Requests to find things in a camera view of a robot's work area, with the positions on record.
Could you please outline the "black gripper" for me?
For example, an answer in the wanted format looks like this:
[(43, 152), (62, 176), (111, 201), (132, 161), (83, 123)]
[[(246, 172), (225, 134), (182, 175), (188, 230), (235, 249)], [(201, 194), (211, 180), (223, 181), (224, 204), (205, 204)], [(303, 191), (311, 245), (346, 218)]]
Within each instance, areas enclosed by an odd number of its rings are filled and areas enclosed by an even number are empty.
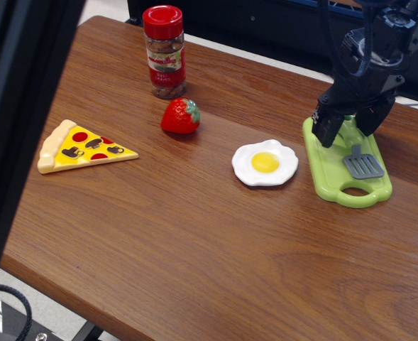
[(357, 128), (370, 136), (395, 104), (407, 54), (403, 28), (359, 28), (349, 31), (338, 48), (332, 30), (324, 30), (334, 66), (334, 83), (318, 98), (312, 133), (324, 148), (332, 146), (344, 117), (353, 114)]

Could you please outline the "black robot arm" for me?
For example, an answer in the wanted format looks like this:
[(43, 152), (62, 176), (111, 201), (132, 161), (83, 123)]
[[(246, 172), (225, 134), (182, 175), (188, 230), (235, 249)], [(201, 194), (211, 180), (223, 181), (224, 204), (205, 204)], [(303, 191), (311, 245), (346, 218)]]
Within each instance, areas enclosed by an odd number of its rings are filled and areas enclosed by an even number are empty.
[(363, 27), (334, 42), (329, 3), (319, 1), (319, 19), (334, 82), (318, 99), (312, 133), (331, 147), (349, 115), (370, 136), (392, 109), (404, 82), (402, 63), (418, 50), (418, 1), (360, 1)]

